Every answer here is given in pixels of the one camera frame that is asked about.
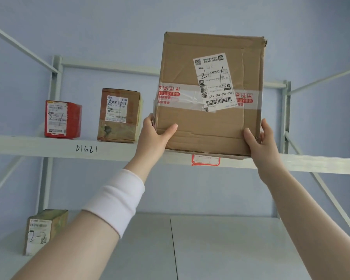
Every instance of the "fingers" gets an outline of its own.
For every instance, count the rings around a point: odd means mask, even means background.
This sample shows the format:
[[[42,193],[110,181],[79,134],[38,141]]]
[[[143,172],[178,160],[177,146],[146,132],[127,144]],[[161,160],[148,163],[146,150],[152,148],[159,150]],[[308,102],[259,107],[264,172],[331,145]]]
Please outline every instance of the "fingers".
[[[254,151],[254,149],[256,149],[256,147],[259,146],[259,143],[257,143],[255,137],[248,128],[244,129],[244,139],[249,145],[251,151]]]
[[[264,137],[274,137],[274,132],[272,131],[271,127],[269,126],[269,124],[267,123],[266,119],[262,120],[262,128],[263,128],[263,132],[264,132]]]
[[[153,113],[150,113],[149,116],[144,119],[143,126],[145,125],[151,126],[152,119],[153,119]]]
[[[166,142],[174,135],[176,130],[178,129],[177,124],[173,124],[169,127],[161,136],[166,140]]]

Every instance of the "white wristband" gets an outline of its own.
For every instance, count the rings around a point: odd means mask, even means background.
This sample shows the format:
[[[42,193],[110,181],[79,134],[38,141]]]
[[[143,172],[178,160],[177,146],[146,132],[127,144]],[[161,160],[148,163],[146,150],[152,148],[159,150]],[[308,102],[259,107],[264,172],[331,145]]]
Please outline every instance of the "white wristband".
[[[122,237],[144,191],[143,181],[131,171],[122,169],[83,209],[105,220]]]

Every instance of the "blue wall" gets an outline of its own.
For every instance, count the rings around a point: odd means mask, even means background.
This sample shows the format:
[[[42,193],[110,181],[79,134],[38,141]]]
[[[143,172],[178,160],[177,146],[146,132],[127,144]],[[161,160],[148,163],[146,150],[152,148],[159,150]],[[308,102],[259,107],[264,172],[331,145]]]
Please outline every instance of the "blue wall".
[[[60,54],[159,67],[163,33],[181,31],[265,36],[265,80],[291,80],[292,88],[350,67],[350,0],[0,0],[0,28],[49,62]],[[35,134],[49,77],[0,39],[0,134]],[[157,83],[149,76],[66,69],[61,99],[83,104],[82,137],[94,140],[101,88],[140,91],[149,113]],[[350,157],[349,96],[350,77],[293,96],[290,130],[306,154]],[[263,115],[278,134],[277,91],[265,90]],[[9,159],[0,156],[0,169]],[[39,161],[28,158],[0,191],[0,237],[33,214]],[[50,206],[80,208],[123,165],[56,159]],[[346,228],[310,175],[295,175]],[[322,177],[350,213],[350,177]],[[254,170],[157,165],[139,209],[271,216],[272,200]]]

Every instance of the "cardboard box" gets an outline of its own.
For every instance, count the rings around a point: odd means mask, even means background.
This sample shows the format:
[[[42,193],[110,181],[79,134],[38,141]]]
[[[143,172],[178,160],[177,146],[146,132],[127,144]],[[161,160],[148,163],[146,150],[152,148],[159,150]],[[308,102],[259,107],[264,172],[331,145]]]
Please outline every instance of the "cardboard box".
[[[249,156],[243,129],[260,141],[263,37],[166,32],[156,130],[178,130],[166,148],[181,152]]]
[[[80,137],[82,106],[63,101],[45,102],[44,136],[73,139]]]
[[[23,255],[36,254],[65,227],[67,210],[45,209],[27,220]]]
[[[142,107],[143,99],[140,92],[104,88],[97,140],[120,143],[137,141]]]

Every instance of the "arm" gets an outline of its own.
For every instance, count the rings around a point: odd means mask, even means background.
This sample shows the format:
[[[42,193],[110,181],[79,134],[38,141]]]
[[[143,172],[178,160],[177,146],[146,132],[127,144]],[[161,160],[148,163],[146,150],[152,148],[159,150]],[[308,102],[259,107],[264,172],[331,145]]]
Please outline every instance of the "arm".
[[[157,135],[144,120],[134,158],[101,188],[74,221],[45,245],[12,280],[97,280],[144,192],[144,182],[177,130]]]
[[[244,137],[262,181],[313,280],[350,279],[350,237],[324,212],[283,165],[273,131],[262,120],[262,144]]]

